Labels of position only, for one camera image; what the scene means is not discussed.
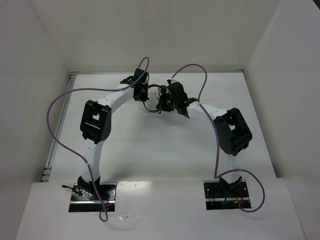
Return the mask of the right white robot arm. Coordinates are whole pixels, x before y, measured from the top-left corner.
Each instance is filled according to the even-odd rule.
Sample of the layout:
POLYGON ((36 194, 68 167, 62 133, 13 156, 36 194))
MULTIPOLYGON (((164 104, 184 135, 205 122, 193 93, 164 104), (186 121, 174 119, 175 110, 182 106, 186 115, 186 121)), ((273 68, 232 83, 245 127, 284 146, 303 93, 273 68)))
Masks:
POLYGON ((211 124, 217 137, 217 150, 228 155, 237 154, 249 146, 252 133, 237 108, 230 110, 202 104, 198 99, 187 96, 180 82, 168 81, 169 85, 161 86, 156 109, 163 112, 176 110, 178 114, 211 124))

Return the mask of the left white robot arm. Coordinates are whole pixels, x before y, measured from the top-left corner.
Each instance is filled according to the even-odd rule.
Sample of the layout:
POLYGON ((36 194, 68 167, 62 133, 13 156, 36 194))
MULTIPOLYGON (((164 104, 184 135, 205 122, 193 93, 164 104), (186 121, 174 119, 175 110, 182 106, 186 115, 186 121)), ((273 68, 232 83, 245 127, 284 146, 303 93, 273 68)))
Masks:
POLYGON ((77 186, 89 199, 101 193, 100 159, 105 140, 112 130, 112 115, 127 101, 144 102, 148 99, 149 73, 137 68, 133 75, 123 79, 117 90, 84 105, 80 131, 84 138, 85 165, 77 180, 77 186))

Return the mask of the black on-ear headphones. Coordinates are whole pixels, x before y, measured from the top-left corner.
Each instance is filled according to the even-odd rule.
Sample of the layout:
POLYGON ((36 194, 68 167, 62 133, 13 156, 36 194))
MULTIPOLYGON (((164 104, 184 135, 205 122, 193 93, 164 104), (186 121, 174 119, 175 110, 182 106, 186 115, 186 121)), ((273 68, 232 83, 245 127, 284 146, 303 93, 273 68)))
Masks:
POLYGON ((145 102, 143 101, 143 106, 144 108, 151 113, 159 113, 161 114, 161 112, 170 112, 173 109, 170 107, 170 93, 169 93, 169 89, 168 86, 165 85, 158 85, 158 84, 151 84, 148 86, 148 90, 150 88, 156 88, 156 90, 154 91, 154 96, 151 97, 151 103, 155 104, 156 100, 157 100, 157 104, 155 105, 154 109, 148 109, 145 102))

